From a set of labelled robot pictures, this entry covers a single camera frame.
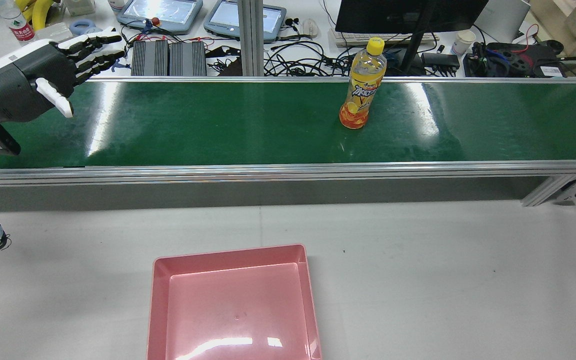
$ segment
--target earphones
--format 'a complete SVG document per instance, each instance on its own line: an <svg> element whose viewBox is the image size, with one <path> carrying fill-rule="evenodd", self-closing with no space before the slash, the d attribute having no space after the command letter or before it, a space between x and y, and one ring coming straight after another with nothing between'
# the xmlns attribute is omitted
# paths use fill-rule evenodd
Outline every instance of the earphones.
<svg viewBox="0 0 576 360"><path fill-rule="evenodd" d="M295 30L295 32L297 32L297 34L299 34L299 30L297 29L297 27L295 25L299 25L299 18L287 18L286 21L284 22L284 24L286 24L286 27L291 27L293 30Z"/></svg>

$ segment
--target yellow bottle cap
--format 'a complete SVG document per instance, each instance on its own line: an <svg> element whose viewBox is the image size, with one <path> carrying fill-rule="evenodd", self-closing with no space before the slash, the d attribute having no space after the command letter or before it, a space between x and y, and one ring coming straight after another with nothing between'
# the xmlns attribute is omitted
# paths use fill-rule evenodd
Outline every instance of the yellow bottle cap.
<svg viewBox="0 0 576 360"><path fill-rule="evenodd" d="M376 57L377 55L382 54L382 52L384 51L384 45L386 45L386 43L382 38L378 37L370 38L370 40L368 40L366 50L368 50L368 54L374 55Z"/></svg>

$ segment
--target keyboard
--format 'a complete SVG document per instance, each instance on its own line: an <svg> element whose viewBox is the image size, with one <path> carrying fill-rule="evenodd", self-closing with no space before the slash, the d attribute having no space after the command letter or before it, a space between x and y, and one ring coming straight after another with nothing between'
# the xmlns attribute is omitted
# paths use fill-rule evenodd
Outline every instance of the keyboard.
<svg viewBox="0 0 576 360"><path fill-rule="evenodd" d="M353 32L338 32L330 29L328 32L330 38L330 43L335 43L338 48L345 48L348 46L365 46L368 44L368 40L371 37L380 37L386 42L386 45L390 44L408 44L410 43L410 34L355 34ZM435 43L435 39L430 32L423 34L421 43Z"/></svg>

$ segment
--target tablet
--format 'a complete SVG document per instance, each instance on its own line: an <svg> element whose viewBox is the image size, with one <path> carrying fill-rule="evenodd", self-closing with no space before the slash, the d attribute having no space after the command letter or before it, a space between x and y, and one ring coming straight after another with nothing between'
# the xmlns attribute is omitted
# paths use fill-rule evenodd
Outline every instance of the tablet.
<svg viewBox="0 0 576 360"><path fill-rule="evenodd" d="M159 18L160 28L173 34L190 30L202 0L131 0L117 14L117 21L130 28L143 29L144 20Z"/></svg>
<svg viewBox="0 0 576 360"><path fill-rule="evenodd" d="M276 41L284 23L284 7L263 5L263 42ZM240 38L240 15L236 1L218 0L210 14L206 16L203 28L207 32L222 37Z"/></svg>

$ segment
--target mouse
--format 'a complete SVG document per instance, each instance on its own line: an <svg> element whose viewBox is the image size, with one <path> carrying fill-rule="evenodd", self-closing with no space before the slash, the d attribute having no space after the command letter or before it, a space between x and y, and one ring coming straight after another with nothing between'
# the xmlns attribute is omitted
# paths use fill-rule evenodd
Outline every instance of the mouse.
<svg viewBox="0 0 576 360"><path fill-rule="evenodd" d="M301 22L301 33L308 34L312 38L316 38L320 33L320 28L317 26L315 20L307 18Z"/></svg>

